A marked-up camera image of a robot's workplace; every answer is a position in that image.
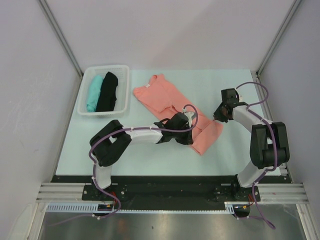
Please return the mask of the salmon pink polo shirt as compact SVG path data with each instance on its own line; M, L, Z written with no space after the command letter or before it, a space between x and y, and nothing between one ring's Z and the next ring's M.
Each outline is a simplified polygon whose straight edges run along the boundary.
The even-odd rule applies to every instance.
M181 112L185 105L192 104L174 84L165 79L163 74L153 75L148 84L134 88L133 95L158 120L171 118L177 112ZM196 110L198 122L192 130L191 148L203 155L220 137L223 125L210 120L199 108Z

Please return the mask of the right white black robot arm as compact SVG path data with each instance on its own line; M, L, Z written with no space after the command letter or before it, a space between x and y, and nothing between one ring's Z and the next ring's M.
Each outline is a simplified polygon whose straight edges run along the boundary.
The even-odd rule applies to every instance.
M290 159L286 125L263 118L244 102L221 103L213 117L223 123L236 121L250 134L250 162L235 176L230 194L236 201L247 201L255 195L256 184Z

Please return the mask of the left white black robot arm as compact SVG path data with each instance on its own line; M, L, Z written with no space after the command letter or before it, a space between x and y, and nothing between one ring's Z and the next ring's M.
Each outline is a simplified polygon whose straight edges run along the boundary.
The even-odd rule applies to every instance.
M93 194L100 200L110 196L112 166L129 145L163 144L175 140L181 145L192 145L192 130L198 123L193 111L176 113L150 126L124 127L112 120L89 141L89 158L93 161Z

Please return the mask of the rolled black t shirt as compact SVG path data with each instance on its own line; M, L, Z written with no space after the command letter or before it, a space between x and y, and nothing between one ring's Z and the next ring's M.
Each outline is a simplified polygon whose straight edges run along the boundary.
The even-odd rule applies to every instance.
M111 112L114 110L117 97L118 78L112 72L107 72L100 89L96 112Z

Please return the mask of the white plastic basket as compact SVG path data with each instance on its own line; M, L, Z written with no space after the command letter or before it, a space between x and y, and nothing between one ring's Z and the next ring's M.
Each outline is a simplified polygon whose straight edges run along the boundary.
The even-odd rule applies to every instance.
M116 88L115 96L116 102L113 111L104 112L88 112L87 100L89 96L89 87L95 76L105 77L111 72L118 79L118 86ZM80 85L78 99L77 99L77 112L81 116L92 118L116 118L122 117L128 109L130 91L130 68L127 65L102 65L91 66L84 72L82 82Z

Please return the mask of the rolled teal t shirt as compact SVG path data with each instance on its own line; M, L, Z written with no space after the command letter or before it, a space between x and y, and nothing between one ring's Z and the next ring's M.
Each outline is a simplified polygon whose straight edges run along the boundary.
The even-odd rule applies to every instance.
M89 113L93 113L97 109L98 100L101 94L101 87L104 78L100 75L96 75L88 88L86 110Z

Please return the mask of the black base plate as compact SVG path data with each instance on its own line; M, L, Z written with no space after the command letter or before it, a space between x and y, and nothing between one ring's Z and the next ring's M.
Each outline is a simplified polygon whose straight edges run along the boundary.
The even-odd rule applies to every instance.
M52 183L83 183L83 201L114 202L116 196L122 208L157 208L174 210L213 210L234 200L231 184L234 176L112 176L108 195L98 190L90 176L54 175ZM254 188L257 202L261 201L262 188Z

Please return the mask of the right aluminium corner post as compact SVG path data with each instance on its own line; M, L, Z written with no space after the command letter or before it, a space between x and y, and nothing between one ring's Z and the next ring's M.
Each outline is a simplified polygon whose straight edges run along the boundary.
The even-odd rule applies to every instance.
M276 48L278 47L278 45L280 44L283 36L285 35L289 25L291 24L293 18L295 17L296 13L298 12L301 4L303 3L303 0L294 0L288 10L288 12L286 13L284 20L282 21L282 23L280 24L279 29L277 30L275 37L273 38L269 48L267 49L266 54L264 55L261 63L259 64L257 70L255 71L255 74L257 77L259 77L266 65L268 64L268 62L270 61L273 53L275 52Z

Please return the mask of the aluminium corner post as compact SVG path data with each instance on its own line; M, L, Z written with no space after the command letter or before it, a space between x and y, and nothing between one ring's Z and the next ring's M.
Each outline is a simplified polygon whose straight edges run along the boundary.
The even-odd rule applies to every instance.
M255 71L255 74L257 77L259 77L266 65L268 64L268 62L270 61L273 53L275 52L276 48L278 47L278 45L280 44L283 36L285 35L289 25L291 24L293 18L295 17L296 13L298 12L301 4L303 3L303 0L294 0L288 10L288 12L286 13L284 20L282 21L282 23L280 24L279 29L277 30L275 37L273 38L269 48L267 49L266 54L264 55L261 63L259 64L257 70Z
M53 11L51 10L48 2L46 0L37 0L36 1L42 10L45 18L47 19L50 27L52 28L56 38L58 39L62 49L64 50L67 58L69 59L71 65L73 66L74 70L76 71L77 75L82 78L84 73L81 70L81 67L74 55L74 52L72 51L67 38L65 37L62 28L60 27Z

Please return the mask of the left aluminium corner post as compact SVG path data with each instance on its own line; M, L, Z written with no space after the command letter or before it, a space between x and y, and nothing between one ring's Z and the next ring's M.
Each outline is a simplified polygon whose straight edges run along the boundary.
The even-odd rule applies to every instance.
M62 28L60 27L53 11L51 10L48 2L46 0L37 0L36 1L42 10L45 18L47 19L50 27L52 28L56 38L58 39L62 49L64 50L67 58L69 59L71 65L73 66L74 70L76 71L77 75L82 78L84 73L81 70L81 67L74 55L74 52L72 51L67 38L65 37Z

